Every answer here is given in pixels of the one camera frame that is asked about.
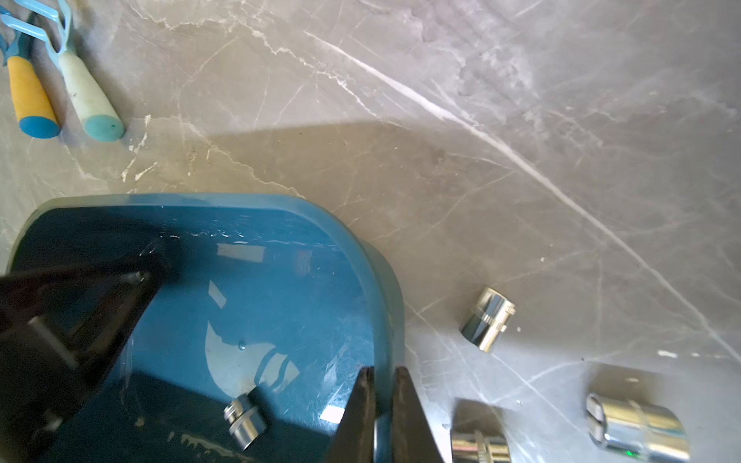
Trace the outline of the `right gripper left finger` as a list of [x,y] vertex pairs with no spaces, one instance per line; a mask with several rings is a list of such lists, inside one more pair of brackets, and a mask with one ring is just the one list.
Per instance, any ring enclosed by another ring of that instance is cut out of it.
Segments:
[[376,433],[376,387],[374,368],[361,368],[325,455],[326,462],[371,463]]

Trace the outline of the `teal storage box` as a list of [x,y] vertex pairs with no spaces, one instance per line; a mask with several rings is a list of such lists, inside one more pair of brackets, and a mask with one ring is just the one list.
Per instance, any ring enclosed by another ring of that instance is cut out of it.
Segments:
[[[34,462],[325,462],[361,368],[374,461],[391,457],[403,297],[384,256],[332,213],[261,194],[58,199],[26,222],[5,275],[158,255],[167,281],[102,388]],[[240,395],[267,430],[241,451]]]

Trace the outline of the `chrome socket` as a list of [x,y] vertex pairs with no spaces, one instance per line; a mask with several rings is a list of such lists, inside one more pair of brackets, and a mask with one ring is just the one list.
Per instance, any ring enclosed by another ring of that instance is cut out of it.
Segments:
[[510,463],[511,451],[502,435],[488,435],[480,430],[453,432],[451,453],[454,463]]
[[460,333],[480,351],[490,353],[515,312],[513,301],[491,287],[484,287]]
[[229,424],[229,434],[241,451],[248,449],[267,430],[260,407],[252,403],[246,394],[240,395],[225,407],[224,419]]
[[642,462],[688,462],[686,430],[665,407],[591,393],[586,398],[590,439],[596,447]]

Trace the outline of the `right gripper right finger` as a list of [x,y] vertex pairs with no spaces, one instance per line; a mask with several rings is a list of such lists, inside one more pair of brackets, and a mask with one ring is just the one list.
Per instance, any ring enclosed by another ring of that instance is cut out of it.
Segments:
[[393,462],[443,462],[411,374],[405,367],[397,367],[395,371],[391,457]]

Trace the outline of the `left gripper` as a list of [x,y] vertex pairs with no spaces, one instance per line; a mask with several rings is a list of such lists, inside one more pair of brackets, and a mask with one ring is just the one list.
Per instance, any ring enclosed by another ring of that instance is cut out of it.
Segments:
[[168,273],[147,255],[2,276],[2,461],[46,452],[102,388]]

